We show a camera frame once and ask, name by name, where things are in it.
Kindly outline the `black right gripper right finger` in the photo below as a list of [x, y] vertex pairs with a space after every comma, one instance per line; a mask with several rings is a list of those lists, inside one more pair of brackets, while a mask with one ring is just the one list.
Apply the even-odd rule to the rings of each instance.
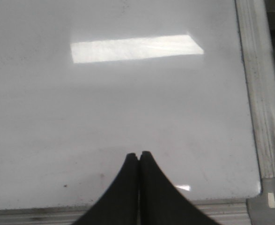
[[140, 157], [140, 214], [142, 225], [216, 225], [172, 185], [152, 154]]

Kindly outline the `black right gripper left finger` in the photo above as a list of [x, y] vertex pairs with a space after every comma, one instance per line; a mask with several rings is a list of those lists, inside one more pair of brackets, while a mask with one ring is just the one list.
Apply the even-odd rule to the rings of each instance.
[[138, 215], [139, 160], [126, 155], [116, 178], [100, 199], [78, 220], [77, 225], [135, 225]]

